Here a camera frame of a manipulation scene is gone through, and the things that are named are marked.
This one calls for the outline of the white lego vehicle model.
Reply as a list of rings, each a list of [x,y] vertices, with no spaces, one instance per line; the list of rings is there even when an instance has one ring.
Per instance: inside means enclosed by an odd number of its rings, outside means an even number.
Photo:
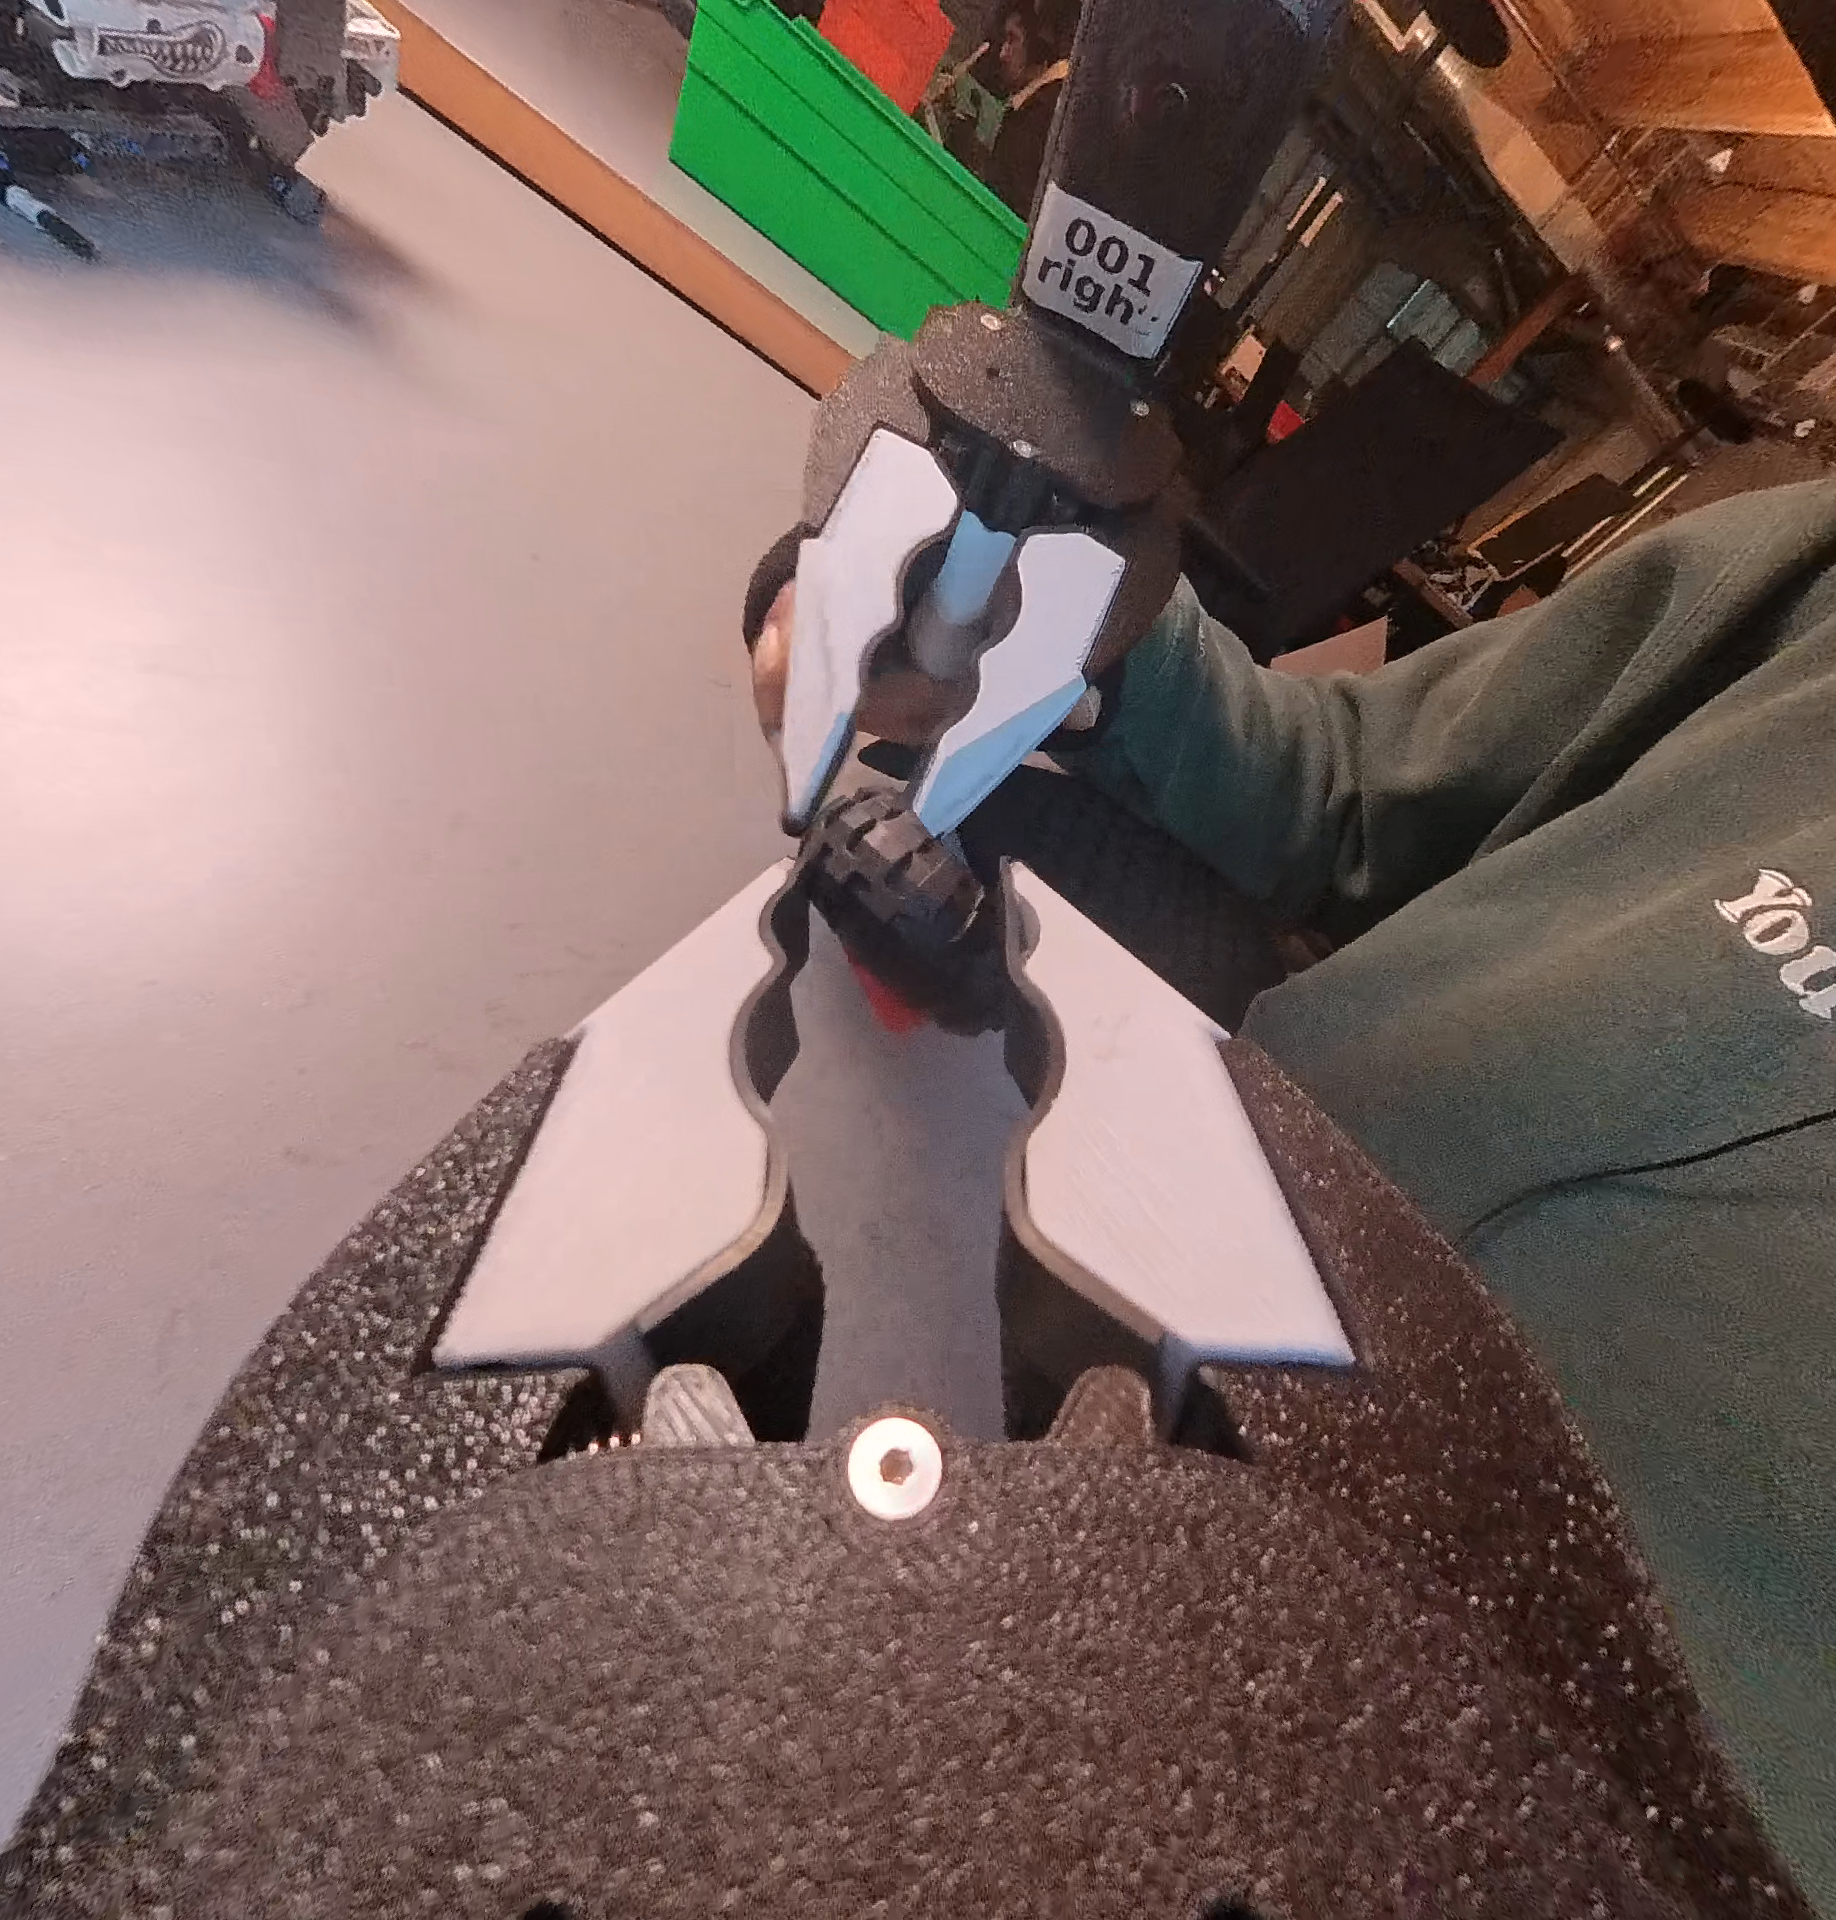
[[[0,2],[0,205],[93,259],[42,182],[230,161],[313,223],[301,159],[392,94],[400,65],[403,34],[370,2]]]

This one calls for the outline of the person's right hand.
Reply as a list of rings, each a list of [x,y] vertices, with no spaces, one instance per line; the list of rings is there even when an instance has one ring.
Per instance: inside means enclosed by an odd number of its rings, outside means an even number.
[[[806,532],[788,528],[755,566],[742,602],[742,639],[752,669],[759,732],[775,743],[791,660],[794,577]]]

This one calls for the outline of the red plastic bin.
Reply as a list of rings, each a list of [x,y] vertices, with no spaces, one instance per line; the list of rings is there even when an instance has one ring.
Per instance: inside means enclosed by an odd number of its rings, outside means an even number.
[[[909,115],[931,88],[954,26],[939,2],[822,2],[818,31]]]

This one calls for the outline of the person's right forearm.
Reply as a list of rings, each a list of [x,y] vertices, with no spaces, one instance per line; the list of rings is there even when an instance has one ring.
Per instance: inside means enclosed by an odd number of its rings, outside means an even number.
[[[1282,918],[1372,923],[1457,873],[1531,776],[1486,715],[1527,613],[1368,673],[1259,665],[1180,582],[1054,761]]]

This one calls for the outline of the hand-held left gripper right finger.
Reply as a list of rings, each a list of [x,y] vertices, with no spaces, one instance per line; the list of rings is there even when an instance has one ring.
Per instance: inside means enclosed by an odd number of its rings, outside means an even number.
[[[1052,1382],[1355,1349],[1226,1060],[1227,1033],[1025,866],[1001,872],[1001,1327]]]

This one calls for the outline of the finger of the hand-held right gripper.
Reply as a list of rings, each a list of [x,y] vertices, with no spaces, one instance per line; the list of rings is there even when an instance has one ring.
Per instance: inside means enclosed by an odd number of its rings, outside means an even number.
[[[1126,561],[1084,532],[1029,532],[1013,574],[1019,609],[981,652],[969,709],[943,728],[905,798],[934,840],[950,837],[1079,705]]]
[[[781,829],[806,837],[858,732],[873,652],[905,619],[905,574],[943,541],[956,492],[931,448],[879,428],[794,566],[781,698]]]

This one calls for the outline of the green plastic bin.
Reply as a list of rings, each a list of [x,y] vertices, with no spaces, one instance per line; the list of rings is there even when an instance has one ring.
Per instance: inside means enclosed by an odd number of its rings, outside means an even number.
[[[668,159],[898,340],[1013,296],[1025,223],[777,5],[697,5]]]

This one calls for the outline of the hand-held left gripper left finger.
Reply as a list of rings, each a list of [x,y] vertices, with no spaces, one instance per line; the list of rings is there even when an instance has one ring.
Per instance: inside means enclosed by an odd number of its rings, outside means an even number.
[[[788,1200],[769,1102],[802,1049],[806,953],[800,873],[772,862],[570,1032],[437,1371],[596,1363],[759,1256]]]

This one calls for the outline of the person's green sweatshirt torso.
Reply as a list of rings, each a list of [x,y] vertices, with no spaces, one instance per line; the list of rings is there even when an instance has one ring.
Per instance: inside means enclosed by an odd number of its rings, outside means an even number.
[[[1623,551],[1486,695],[1507,822],[1247,1032],[1563,1375],[1836,1916],[1836,482]]]

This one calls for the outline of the red lego wheel rim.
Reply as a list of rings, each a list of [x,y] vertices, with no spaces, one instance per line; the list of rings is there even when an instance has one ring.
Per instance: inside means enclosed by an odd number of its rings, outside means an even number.
[[[889,1037],[909,1037],[934,1027],[931,1012],[902,994],[890,982],[875,974],[859,954],[844,949],[844,962],[852,970],[858,991],[873,1018],[873,1024]]]

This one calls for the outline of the black knobby lego tire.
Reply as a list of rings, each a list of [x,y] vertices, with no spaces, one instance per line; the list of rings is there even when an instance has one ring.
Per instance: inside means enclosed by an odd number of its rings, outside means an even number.
[[[831,798],[802,837],[802,893],[839,949],[859,954],[937,1032],[1001,1032],[1010,1004],[1005,897],[946,840],[934,840],[898,791]]]

